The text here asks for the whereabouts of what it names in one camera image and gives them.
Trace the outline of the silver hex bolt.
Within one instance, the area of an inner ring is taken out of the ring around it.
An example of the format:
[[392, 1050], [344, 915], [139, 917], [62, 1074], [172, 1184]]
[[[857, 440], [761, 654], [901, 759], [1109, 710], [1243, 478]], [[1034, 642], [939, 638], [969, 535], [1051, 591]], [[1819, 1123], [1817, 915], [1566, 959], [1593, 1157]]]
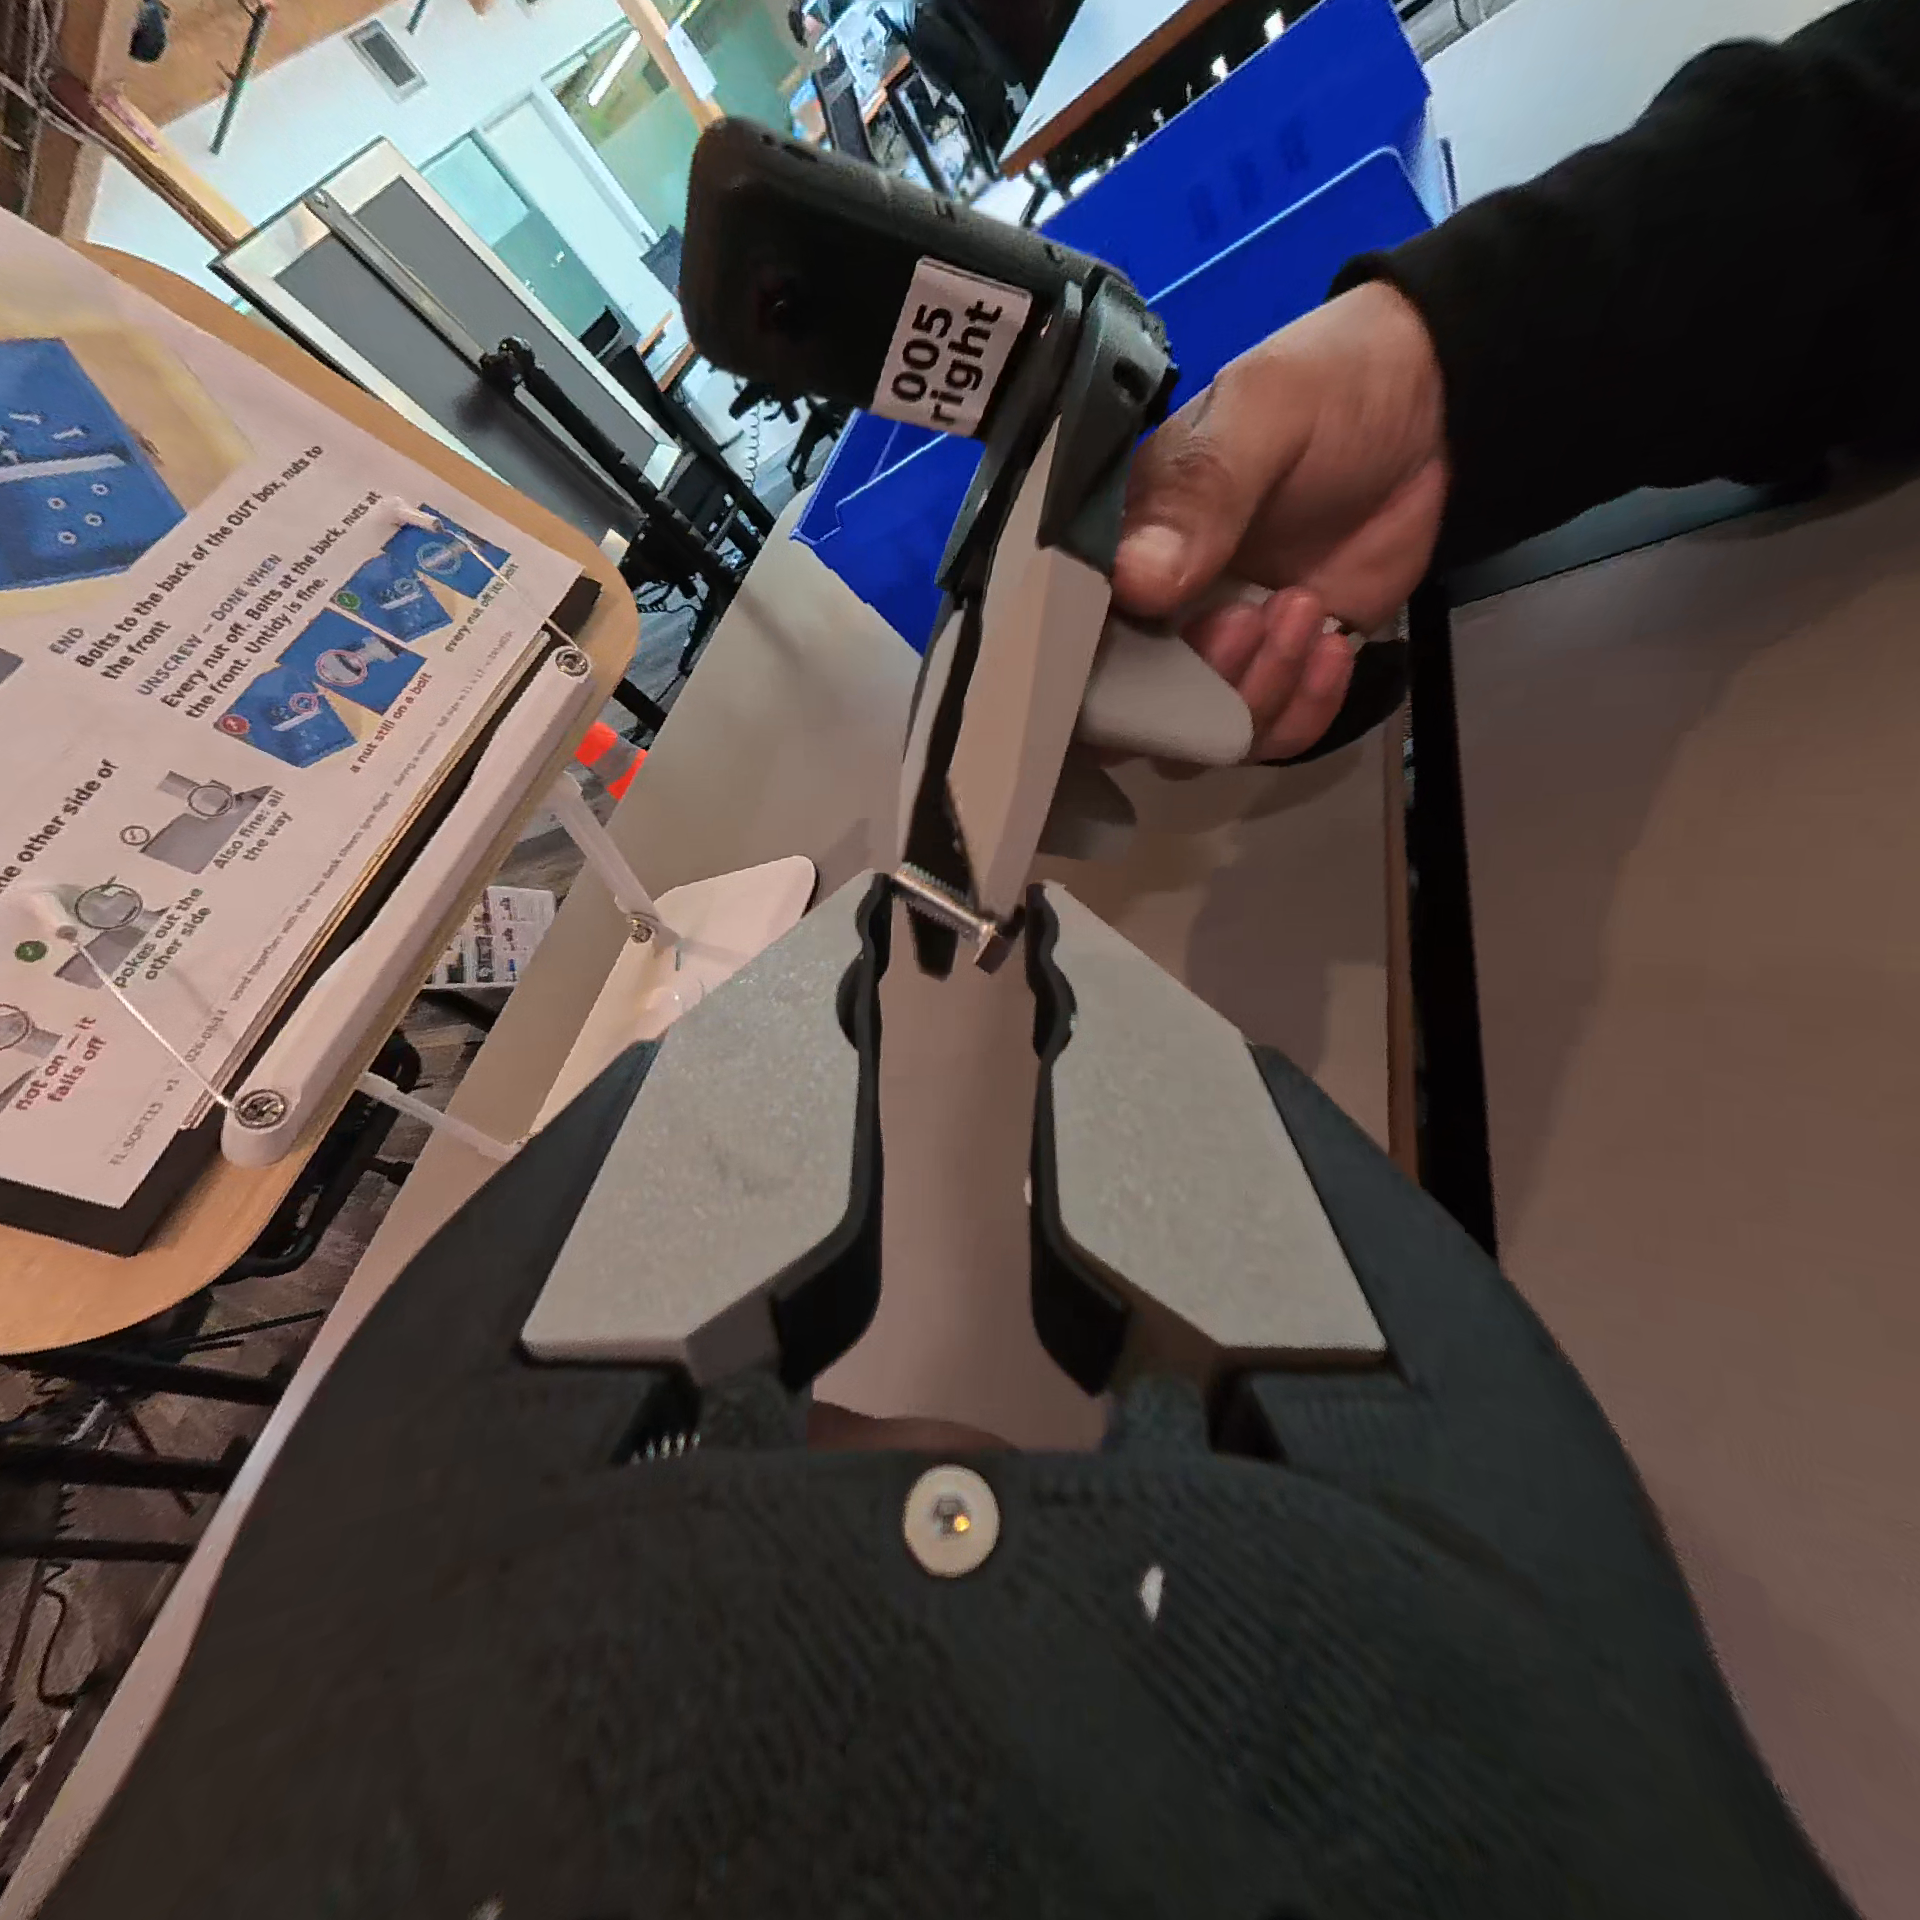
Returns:
[[966, 959], [977, 971], [995, 974], [1024, 936], [1022, 906], [1011, 917], [997, 919], [910, 863], [894, 870], [892, 886], [908, 915], [929, 930], [926, 937], [917, 936], [917, 950], [932, 947], [932, 957], [920, 961], [932, 976], [949, 976], [961, 959]]

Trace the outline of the printed instruction sheet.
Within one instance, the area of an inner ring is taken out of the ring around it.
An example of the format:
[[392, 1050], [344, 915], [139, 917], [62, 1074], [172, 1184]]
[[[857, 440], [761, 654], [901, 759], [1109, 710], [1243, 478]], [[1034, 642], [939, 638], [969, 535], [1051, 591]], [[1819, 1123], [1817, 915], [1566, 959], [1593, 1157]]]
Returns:
[[13, 216], [3, 307], [3, 891], [43, 769], [189, 746], [316, 616], [429, 654], [477, 616], [466, 682], [521, 649], [493, 586], [544, 625], [581, 577]]

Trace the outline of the blue plastic bin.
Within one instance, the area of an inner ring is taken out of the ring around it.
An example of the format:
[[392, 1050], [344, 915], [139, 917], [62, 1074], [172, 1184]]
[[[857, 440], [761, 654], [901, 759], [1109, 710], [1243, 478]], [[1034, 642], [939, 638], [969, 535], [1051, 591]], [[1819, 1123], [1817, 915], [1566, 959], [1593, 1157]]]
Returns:
[[[1388, 2], [1309, 11], [1082, 190], [1044, 233], [1128, 272], [1164, 321], [1185, 408], [1328, 297], [1356, 256], [1449, 216], [1429, 83]], [[980, 446], [856, 416], [790, 539], [917, 653]]]

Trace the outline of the grey partition panel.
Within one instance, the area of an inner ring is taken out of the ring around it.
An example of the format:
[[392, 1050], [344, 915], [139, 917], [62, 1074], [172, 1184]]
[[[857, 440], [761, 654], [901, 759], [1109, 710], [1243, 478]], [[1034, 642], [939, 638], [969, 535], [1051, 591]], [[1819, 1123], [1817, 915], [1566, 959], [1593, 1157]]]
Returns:
[[376, 139], [212, 259], [227, 290], [328, 368], [384, 401], [592, 544], [632, 542], [641, 512], [536, 399], [490, 387], [480, 357], [517, 342], [625, 461], [680, 461], [590, 353], [600, 294], [570, 322], [520, 272], [540, 249], [490, 242], [388, 139]]

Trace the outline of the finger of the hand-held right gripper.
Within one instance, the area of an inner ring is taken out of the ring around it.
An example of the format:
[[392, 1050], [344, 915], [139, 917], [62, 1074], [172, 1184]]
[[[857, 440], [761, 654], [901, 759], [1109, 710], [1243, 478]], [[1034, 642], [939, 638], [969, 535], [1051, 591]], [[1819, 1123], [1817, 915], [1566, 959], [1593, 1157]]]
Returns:
[[[901, 827], [896, 864], [938, 877], [974, 906], [992, 913], [992, 838], [980, 782], [979, 728], [986, 710], [974, 698], [987, 634], [992, 577], [992, 512], [969, 496], [952, 531], [941, 565], [941, 619], [922, 661], [917, 698], [902, 746]], [[902, 907], [920, 971], [932, 947], [917, 950], [929, 930]]]
[[977, 907], [1014, 907], [1109, 619], [1106, 574], [1040, 544], [1059, 440], [1044, 437], [998, 531], [956, 739], [956, 826]]

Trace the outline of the metal stand bracket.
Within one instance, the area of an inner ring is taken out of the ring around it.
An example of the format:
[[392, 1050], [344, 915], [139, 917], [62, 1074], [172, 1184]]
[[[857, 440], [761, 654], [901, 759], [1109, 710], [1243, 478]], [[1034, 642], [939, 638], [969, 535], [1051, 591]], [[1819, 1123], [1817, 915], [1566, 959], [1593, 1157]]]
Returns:
[[658, 903], [645, 889], [637, 874], [613, 842], [609, 827], [595, 817], [584, 790], [570, 773], [557, 773], [547, 790], [544, 806], [554, 813], [584, 864], [604, 883], [614, 911], [629, 923], [633, 944], [664, 944], [677, 950], [682, 937], [665, 922]]

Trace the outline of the person's right hand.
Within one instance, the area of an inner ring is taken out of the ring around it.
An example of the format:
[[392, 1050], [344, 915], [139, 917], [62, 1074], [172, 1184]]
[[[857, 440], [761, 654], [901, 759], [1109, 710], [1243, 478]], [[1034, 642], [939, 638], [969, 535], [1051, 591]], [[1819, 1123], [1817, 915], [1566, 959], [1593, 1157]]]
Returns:
[[1114, 601], [1237, 689], [1254, 761], [1338, 720], [1360, 641], [1408, 601], [1449, 496], [1419, 312], [1369, 279], [1229, 362], [1137, 454]]

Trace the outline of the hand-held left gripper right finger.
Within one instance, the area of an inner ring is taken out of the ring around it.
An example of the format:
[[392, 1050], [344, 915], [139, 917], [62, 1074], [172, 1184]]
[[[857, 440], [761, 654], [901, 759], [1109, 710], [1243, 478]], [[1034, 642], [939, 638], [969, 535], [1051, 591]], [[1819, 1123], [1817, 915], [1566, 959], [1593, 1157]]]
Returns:
[[1254, 1050], [1044, 883], [1027, 896], [1040, 1080], [1032, 1310], [1082, 1391], [1369, 1371], [1388, 1342]]

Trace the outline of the white holder ledge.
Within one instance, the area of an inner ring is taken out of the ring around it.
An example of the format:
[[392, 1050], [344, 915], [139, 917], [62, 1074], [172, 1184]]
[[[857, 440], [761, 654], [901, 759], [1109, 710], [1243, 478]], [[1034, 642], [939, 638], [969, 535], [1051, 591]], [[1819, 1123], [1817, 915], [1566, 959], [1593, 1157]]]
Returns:
[[496, 722], [449, 817], [393, 886], [372, 922], [305, 993], [232, 1101], [222, 1153], [240, 1170], [289, 1161], [325, 1123], [330, 1097], [354, 1094], [403, 1009], [425, 983], [449, 929], [486, 883], [492, 853], [538, 802], [590, 720], [592, 661], [554, 649]]

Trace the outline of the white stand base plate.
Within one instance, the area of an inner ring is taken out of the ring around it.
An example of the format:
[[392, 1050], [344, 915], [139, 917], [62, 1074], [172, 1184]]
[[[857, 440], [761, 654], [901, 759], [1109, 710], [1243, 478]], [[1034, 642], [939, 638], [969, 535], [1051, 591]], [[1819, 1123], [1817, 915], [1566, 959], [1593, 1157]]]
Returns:
[[541, 1133], [635, 1042], [657, 1042], [809, 913], [819, 870], [781, 855], [658, 899], [668, 933], [625, 942], [533, 1130]]

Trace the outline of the person's right forearm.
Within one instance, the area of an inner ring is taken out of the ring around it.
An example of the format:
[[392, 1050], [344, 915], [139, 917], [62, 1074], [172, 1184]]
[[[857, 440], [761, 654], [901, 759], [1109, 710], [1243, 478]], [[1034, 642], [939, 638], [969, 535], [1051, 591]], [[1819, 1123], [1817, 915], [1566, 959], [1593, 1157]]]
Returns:
[[1917, 5], [1723, 41], [1620, 135], [1332, 282], [1395, 287], [1446, 401], [1437, 557], [1616, 496], [1786, 488], [1917, 440]]

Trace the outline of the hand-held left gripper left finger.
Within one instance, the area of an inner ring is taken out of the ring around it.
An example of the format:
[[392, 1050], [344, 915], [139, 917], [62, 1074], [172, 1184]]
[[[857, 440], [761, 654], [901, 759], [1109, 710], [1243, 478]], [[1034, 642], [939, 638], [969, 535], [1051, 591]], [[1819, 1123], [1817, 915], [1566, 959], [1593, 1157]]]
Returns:
[[880, 1297], [890, 881], [859, 877], [632, 1053], [642, 1077], [520, 1342], [803, 1389]]

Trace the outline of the black backing frame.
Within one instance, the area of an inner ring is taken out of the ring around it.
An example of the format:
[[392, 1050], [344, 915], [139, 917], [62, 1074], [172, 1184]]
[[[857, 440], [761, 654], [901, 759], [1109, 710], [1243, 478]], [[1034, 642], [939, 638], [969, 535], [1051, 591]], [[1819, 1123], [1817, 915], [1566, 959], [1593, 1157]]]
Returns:
[[[595, 592], [584, 574], [570, 586]], [[186, 749], [104, 744], [40, 773], [49, 822], [5, 843], [5, 1223], [136, 1256], [222, 1153], [222, 1130], [353, 902], [526, 666], [562, 638], [555, 594], [477, 605], [521, 649], [454, 679], [348, 616], [222, 695]]]

